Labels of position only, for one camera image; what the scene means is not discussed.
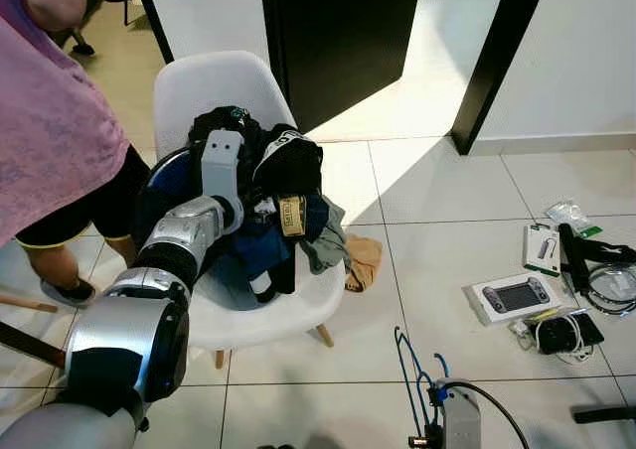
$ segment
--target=gray cloth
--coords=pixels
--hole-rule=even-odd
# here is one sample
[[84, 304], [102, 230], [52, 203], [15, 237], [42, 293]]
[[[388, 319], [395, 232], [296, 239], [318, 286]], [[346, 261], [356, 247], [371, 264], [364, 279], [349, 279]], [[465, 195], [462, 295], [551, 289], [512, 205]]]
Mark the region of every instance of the gray cloth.
[[309, 257], [311, 273], [318, 275], [329, 267], [337, 265], [340, 260], [345, 261], [347, 270], [351, 265], [351, 257], [346, 247], [347, 238], [342, 230], [340, 222], [345, 211], [329, 201], [325, 196], [322, 199], [329, 205], [329, 219], [325, 228], [313, 242], [300, 241], [300, 247]]

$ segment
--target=product box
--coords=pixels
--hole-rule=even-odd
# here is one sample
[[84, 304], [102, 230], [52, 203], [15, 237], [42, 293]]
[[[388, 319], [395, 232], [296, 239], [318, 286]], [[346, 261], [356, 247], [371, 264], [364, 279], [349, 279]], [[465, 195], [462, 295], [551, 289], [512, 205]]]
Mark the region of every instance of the product box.
[[524, 267], [558, 277], [560, 274], [558, 231], [540, 224], [526, 225]]
[[548, 280], [539, 272], [469, 285], [463, 291], [484, 325], [527, 318], [561, 306]]

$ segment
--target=sneaker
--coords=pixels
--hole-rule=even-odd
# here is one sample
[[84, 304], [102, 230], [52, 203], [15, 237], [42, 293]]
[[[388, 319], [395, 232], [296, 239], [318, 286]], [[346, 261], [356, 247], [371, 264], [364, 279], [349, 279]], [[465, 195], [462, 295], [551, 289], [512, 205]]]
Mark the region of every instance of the sneaker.
[[66, 290], [51, 283], [40, 280], [40, 288], [49, 298], [76, 308], [86, 308], [95, 297], [95, 289], [85, 280], [80, 279], [78, 288]]

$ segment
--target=person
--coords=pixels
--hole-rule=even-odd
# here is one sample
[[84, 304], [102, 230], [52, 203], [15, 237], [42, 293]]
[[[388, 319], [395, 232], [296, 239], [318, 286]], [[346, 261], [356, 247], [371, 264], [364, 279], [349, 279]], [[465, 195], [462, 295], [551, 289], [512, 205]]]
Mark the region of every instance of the person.
[[76, 26], [86, 0], [0, 0], [0, 246], [15, 236], [50, 297], [94, 288], [65, 245], [90, 223], [129, 266], [129, 222], [149, 170], [104, 96], [45, 31]]

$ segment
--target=chair seat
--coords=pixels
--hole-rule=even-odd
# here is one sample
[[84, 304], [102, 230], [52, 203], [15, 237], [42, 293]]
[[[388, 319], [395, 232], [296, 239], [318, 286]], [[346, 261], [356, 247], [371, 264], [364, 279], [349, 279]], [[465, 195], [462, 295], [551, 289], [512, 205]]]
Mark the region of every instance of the chair seat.
[[320, 275], [296, 245], [296, 290], [261, 305], [247, 286], [239, 265], [221, 259], [202, 276], [190, 305], [190, 345], [211, 351], [258, 345], [302, 333], [324, 323], [344, 293], [341, 261]]

